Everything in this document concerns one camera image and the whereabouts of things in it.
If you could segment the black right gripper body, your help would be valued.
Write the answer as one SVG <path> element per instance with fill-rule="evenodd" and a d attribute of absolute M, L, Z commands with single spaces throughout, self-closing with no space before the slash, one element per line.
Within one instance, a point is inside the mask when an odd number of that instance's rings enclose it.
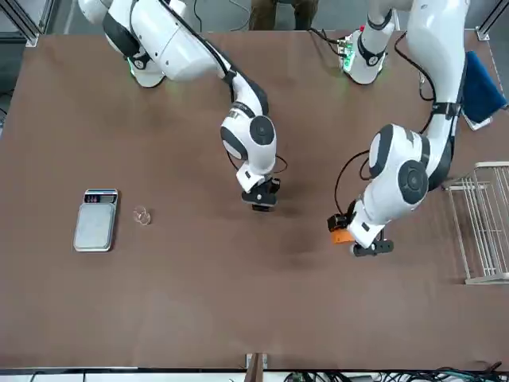
<path fill-rule="evenodd" d="M 267 178 L 258 188 L 259 192 L 263 195 L 275 195 L 281 186 L 281 179 L 277 177 Z"/>

